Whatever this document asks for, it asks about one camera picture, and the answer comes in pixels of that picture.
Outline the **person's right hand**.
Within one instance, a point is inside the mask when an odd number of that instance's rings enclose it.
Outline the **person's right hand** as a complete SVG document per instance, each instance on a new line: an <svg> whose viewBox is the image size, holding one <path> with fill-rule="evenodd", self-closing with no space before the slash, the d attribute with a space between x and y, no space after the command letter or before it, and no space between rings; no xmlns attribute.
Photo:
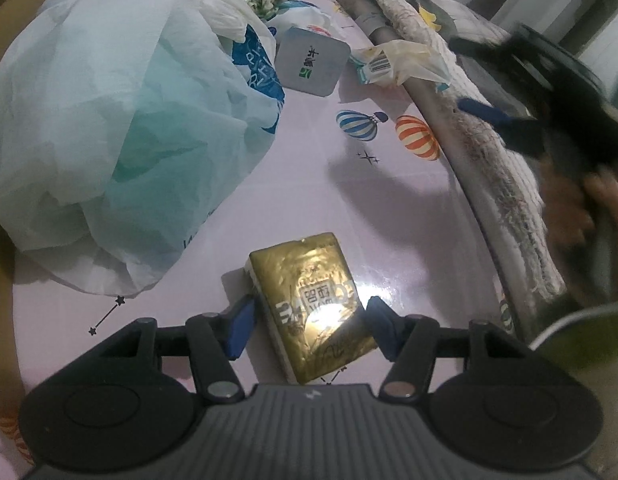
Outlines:
<svg viewBox="0 0 618 480"><path fill-rule="evenodd" d="M618 300L618 180L608 168L587 174L581 185L555 170L551 159L540 163L540 196L544 201L544 224L550 255L562 275L566 288L582 307L605 304L594 282L578 269L573 255L597 233L597 223L586 209L586 200L593 200L612 221L616 238L615 260L612 263L612 301Z"/></svg>

